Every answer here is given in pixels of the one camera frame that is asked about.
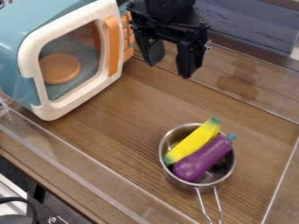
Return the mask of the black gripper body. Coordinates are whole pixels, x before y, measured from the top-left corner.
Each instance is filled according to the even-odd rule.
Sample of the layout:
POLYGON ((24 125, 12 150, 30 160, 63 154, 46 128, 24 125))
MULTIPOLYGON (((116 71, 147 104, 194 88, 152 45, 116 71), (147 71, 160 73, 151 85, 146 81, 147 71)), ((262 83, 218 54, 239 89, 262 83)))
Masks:
POLYGON ((164 41, 187 44, 191 49, 210 49, 207 18, 195 10, 196 0, 131 0, 135 40, 142 53, 150 53, 164 41))

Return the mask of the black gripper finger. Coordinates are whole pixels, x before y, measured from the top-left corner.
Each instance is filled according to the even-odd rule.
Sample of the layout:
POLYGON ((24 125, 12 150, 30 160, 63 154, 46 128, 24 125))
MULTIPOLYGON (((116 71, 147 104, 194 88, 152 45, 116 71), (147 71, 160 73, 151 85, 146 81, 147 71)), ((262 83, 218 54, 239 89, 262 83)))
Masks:
POLYGON ((146 63, 154 67, 164 58, 164 42, 147 29, 135 29, 135 41, 146 63))
POLYGON ((184 79, 188 79, 195 71, 202 67, 204 45, 196 42, 180 41, 176 45, 176 48, 178 74, 184 79))

